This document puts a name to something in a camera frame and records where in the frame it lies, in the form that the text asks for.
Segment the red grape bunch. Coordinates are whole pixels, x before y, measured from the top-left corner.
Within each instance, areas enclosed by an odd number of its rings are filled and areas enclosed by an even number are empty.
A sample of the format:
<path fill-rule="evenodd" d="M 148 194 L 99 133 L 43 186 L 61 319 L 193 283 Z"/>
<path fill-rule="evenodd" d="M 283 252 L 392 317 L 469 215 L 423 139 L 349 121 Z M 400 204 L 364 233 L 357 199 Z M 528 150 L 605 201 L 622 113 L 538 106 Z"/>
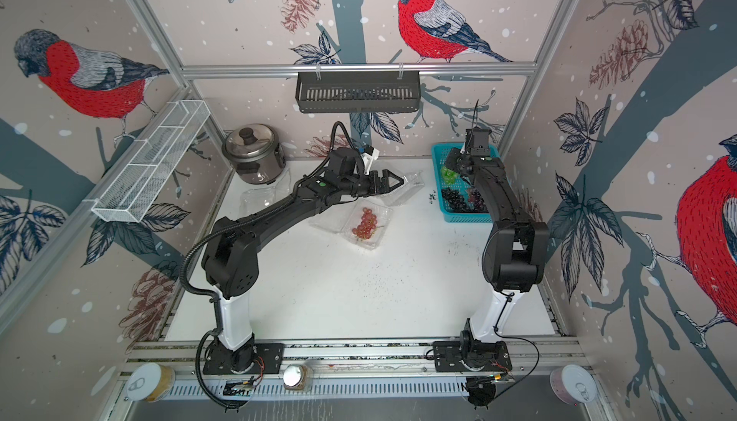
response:
<path fill-rule="evenodd" d="M 358 240 L 367 241 L 372 238 L 377 229 L 378 217 L 376 213 L 374 213 L 372 208 L 364 207 L 359 225 L 351 229 L 351 232 Z"/>

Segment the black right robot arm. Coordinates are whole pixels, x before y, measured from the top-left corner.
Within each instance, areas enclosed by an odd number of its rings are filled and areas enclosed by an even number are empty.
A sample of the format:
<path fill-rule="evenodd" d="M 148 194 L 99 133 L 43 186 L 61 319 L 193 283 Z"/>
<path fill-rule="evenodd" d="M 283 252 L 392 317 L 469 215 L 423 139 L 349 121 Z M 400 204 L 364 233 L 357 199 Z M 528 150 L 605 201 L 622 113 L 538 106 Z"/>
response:
<path fill-rule="evenodd" d="M 490 136 L 488 129 L 468 129 L 464 146 L 452 149 L 445 159 L 450 171 L 479 192 L 492 222 L 481 257 L 482 273 L 491 288 L 464 325 L 460 362 L 471 371 L 509 372 L 510 336 L 504 329 L 519 300 L 542 280 L 549 229 L 517 199 L 502 160 L 491 155 Z"/>

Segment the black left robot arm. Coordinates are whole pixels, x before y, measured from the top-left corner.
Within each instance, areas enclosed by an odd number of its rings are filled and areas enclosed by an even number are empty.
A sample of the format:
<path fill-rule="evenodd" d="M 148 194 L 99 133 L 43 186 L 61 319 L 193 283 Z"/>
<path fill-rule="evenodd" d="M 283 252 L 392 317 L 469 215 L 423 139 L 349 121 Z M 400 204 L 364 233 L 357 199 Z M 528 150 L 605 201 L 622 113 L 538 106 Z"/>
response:
<path fill-rule="evenodd" d="M 189 250 L 182 262 L 180 284 L 194 296 L 205 296 L 214 309 L 215 327 L 205 334 L 225 357 L 226 371 L 244 374 L 259 362 L 251 320 L 238 313 L 259 277 L 258 254 L 293 226 L 335 205 L 369 196 L 387 195 L 405 184 L 400 175 L 368 166 L 375 149 L 336 146 L 342 122 L 333 125 L 328 153 L 320 165 L 300 178 L 286 198 L 238 220 L 219 219 L 211 232 Z"/>

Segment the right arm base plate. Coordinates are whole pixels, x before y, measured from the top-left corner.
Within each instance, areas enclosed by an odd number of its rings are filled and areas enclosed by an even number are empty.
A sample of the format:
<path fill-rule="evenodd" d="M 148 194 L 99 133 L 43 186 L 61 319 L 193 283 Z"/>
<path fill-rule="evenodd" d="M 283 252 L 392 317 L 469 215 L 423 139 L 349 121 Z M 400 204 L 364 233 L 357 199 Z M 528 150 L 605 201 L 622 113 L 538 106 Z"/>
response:
<path fill-rule="evenodd" d="M 505 342 L 471 342 L 438 340 L 432 343 L 432 360 L 439 373 L 512 371 L 510 353 Z"/>

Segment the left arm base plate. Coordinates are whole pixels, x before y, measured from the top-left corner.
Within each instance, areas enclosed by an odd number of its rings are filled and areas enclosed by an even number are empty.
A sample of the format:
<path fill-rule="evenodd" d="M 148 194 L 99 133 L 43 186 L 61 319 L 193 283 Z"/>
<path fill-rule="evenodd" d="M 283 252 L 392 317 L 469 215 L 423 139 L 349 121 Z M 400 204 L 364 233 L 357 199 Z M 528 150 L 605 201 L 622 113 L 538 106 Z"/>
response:
<path fill-rule="evenodd" d="M 214 376 L 276 375 L 280 371 L 284 350 L 285 345 L 280 342 L 256 342 L 233 351 L 220 340 L 215 340 L 205 351 L 203 373 Z"/>

